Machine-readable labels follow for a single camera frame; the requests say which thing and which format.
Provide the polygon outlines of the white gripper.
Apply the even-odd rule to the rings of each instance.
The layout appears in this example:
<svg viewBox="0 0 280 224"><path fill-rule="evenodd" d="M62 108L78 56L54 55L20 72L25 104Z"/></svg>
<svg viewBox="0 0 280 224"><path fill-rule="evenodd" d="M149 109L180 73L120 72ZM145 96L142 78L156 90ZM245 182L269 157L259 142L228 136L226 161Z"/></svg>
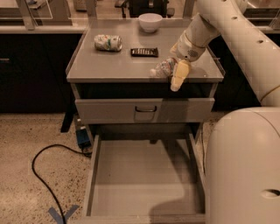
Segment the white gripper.
<svg viewBox="0 0 280 224"><path fill-rule="evenodd" d="M190 62L198 60L208 44L220 35L220 32L200 14L193 17L178 42L170 49L171 55L182 59L173 69L171 91L179 91L191 71Z"/></svg>

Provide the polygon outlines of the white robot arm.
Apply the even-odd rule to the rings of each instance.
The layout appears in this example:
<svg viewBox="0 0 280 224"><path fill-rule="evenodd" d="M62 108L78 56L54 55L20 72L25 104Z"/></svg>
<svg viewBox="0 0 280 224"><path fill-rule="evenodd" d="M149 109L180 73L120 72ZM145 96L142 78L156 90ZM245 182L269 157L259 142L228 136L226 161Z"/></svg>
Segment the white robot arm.
<svg viewBox="0 0 280 224"><path fill-rule="evenodd" d="M280 49L243 15L247 0L197 0L197 15L173 51L223 37L245 74L258 108L223 116L206 151L206 224L280 224Z"/></svg>

